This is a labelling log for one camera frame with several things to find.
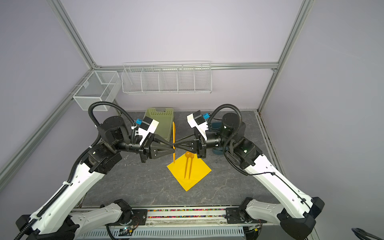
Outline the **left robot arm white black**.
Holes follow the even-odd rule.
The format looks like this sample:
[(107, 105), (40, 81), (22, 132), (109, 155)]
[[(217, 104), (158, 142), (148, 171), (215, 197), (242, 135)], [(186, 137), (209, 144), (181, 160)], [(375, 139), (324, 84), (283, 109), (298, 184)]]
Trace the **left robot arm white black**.
[(159, 123), (151, 118), (134, 121), (120, 106), (106, 101), (91, 104), (88, 114), (98, 130), (96, 140), (76, 159), (69, 177), (55, 194), (31, 215), (16, 221), (17, 240), (74, 240), (110, 224), (130, 224), (132, 207), (119, 199), (85, 214), (72, 214), (92, 186), (122, 160), (121, 152), (138, 154), (143, 163), (175, 152), (169, 141), (155, 133)]

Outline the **yellow paper napkin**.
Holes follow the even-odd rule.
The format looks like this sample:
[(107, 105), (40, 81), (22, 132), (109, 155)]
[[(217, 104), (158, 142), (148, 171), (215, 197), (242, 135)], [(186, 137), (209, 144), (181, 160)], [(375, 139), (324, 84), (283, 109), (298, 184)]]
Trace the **yellow paper napkin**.
[(197, 154), (191, 152), (175, 159), (167, 168), (186, 192), (212, 171)]

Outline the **orange plastic knife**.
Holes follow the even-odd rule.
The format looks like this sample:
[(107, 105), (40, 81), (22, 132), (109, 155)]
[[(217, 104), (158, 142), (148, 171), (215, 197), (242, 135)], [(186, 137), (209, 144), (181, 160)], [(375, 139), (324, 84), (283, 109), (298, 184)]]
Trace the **orange plastic knife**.
[[(175, 122), (173, 122), (173, 145), (174, 143), (176, 142), (176, 125), (175, 125)], [(173, 163), (176, 162), (176, 148), (175, 146), (173, 146), (173, 149), (174, 149), (174, 153), (173, 153)]]

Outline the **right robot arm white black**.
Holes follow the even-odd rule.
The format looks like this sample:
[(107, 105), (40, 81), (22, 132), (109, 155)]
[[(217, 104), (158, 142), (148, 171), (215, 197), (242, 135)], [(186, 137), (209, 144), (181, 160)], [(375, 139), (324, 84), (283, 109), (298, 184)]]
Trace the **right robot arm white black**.
[(223, 104), (211, 114), (196, 111), (187, 116), (193, 134), (177, 140), (174, 146), (204, 159), (208, 149), (221, 149), (227, 162), (244, 176), (257, 179), (279, 201), (278, 204), (246, 198), (235, 220), (264, 220), (276, 225), (295, 240), (306, 240), (316, 225), (325, 203), (292, 184), (273, 166), (263, 151), (245, 137), (246, 124), (241, 111)]

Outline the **orange plastic spoon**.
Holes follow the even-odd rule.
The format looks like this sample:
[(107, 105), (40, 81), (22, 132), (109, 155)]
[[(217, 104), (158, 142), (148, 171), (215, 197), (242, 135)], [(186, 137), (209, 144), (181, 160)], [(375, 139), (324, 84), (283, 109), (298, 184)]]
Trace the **orange plastic spoon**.
[(186, 152), (184, 154), (184, 156), (186, 157), (186, 165), (185, 165), (185, 174), (184, 174), (184, 178), (186, 179), (187, 178), (187, 171), (188, 171), (188, 164), (189, 164), (189, 159), (192, 159), (194, 157), (194, 154), (191, 153), (191, 152)]

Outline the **orange plastic fork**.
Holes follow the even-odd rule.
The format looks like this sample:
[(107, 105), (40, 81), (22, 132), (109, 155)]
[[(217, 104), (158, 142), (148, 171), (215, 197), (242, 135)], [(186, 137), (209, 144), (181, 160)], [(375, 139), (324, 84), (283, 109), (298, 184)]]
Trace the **orange plastic fork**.
[(191, 153), (191, 152), (188, 152), (189, 154), (189, 157), (191, 159), (191, 162), (190, 162), (190, 169), (189, 169), (189, 179), (191, 178), (191, 175), (192, 175), (192, 167), (193, 167), (193, 159), (195, 157), (195, 154)]

